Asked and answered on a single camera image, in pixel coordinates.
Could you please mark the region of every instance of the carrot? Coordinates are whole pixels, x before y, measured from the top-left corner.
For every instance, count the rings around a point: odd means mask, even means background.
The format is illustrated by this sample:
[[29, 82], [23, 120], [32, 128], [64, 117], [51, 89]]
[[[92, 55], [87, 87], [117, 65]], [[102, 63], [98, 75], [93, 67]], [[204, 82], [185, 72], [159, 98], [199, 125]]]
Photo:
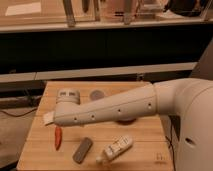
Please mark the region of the carrot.
[[59, 126], [55, 127], [55, 149], [58, 151], [62, 141], [62, 129]]

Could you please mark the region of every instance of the white bottle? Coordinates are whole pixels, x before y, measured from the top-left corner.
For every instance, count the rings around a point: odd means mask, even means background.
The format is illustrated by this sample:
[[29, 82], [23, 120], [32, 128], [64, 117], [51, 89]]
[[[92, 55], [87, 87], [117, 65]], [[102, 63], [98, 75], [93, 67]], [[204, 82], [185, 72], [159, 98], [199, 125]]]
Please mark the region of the white bottle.
[[117, 158], [121, 153], [128, 150], [133, 145], [133, 139], [129, 135], [122, 136], [111, 145], [106, 147], [102, 154], [96, 158], [98, 164], [109, 163]]

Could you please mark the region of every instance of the tabletop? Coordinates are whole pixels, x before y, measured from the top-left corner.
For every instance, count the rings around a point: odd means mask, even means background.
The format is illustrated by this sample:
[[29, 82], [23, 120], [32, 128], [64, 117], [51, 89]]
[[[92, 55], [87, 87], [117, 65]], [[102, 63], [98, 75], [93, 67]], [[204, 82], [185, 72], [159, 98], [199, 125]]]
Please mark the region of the tabletop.
[[[93, 1], [90, 1], [87, 13], [82, 10], [82, 1], [72, 0], [72, 5], [76, 21], [95, 20]], [[8, 13], [9, 7], [13, 8], [12, 11], [10, 10], [11, 14]], [[1, 0], [0, 3], [0, 26], [65, 22], [66, 15], [62, 0]]]
[[[105, 122], [84, 127], [65, 127], [63, 140], [55, 150], [55, 125], [44, 126], [42, 116], [54, 110], [56, 94], [61, 88], [77, 89], [81, 103], [90, 101], [90, 94], [100, 90], [105, 96], [145, 86], [147, 82], [48, 82], [36, 116], [25, 142], [18, 171], [172, 171], [173, 165], [159, 116], [139, 118], [129, 125]], [[130, 135], [131, 149], [109, 165], [98, 165], [96, 157], [102, 150], [122, 135]], [[77, 164], [72, 156], [84, 137], [93, 140], [93, 146], [84, 162]]]

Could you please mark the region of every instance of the floor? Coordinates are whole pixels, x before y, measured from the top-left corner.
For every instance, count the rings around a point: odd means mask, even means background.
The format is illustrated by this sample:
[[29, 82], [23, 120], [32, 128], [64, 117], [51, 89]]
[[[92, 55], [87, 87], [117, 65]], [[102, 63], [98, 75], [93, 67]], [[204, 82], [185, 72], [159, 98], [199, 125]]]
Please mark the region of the floor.
[[[1, 99], [0, 110], [17, 116], [35, 109], [35, 107], [20, 107], [15, 101], [22, 102], [26, 99]], [[35, 112], [22, 117], [11, 117], [0, 111], [0, 168], [18, 161]]]

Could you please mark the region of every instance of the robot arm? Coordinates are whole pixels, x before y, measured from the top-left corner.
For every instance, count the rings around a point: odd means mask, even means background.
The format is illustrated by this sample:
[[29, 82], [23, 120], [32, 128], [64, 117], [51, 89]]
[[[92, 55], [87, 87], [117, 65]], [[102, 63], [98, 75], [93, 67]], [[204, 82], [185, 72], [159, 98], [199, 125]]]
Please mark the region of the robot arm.
[[176, 114], [174, 97], [184, 85], [198, 82], [182, 79], [150, 84], [101, 100], [79, 105], [79, 93], [70, 89], [59, 91], [54, 123], [77, 126], [90, 123], [132, 119], [158, 114]]

